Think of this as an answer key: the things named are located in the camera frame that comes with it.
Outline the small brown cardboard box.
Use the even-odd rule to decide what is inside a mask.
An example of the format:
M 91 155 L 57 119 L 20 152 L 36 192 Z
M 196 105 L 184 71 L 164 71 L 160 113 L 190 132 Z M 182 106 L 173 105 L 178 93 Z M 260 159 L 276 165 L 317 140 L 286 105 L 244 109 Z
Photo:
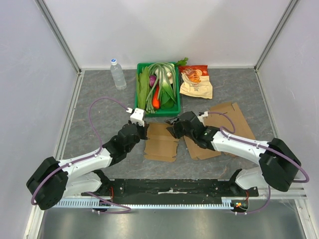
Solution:
M 144 157 L 148 160 L 175 162 L 179 139 L 166 129 L 167 123 L 151 122 L 147 131 Z

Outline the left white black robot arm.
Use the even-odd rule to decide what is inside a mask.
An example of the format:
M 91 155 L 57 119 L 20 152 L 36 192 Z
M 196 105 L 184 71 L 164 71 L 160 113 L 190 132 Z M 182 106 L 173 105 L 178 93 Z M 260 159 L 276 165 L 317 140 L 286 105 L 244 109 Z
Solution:
M 109 192 L 109 179 L 103 168 L 113 166 L 127 157 L 134 146 L 147 139 L 149 124 L 128 122 L 117 135 L 100 148 L 70 159 L 46 158 L 26 183 L 31 204 L 41 210 L 55 206 L 62 198 L 95 192 L 104 196 Z

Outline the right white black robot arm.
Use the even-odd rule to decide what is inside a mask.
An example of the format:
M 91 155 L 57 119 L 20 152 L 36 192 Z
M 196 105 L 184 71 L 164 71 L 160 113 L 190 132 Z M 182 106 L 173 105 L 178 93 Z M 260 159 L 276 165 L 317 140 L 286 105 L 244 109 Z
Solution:
M 167 131 L 174 138 L 188 137 L 200 148 L 234 154 L 255 163 L 257 167 L 234 174 L 235 179 L 228 183 L 232 195 L 240 196 L 250 188 L 266 185 L 286 192 L 296 182 L 301 162 L 282 140 L 252 140 L 236 136 L 224 127 L 205 126 L 203 119 L 208 114 L 185 112 L 168 119 Z

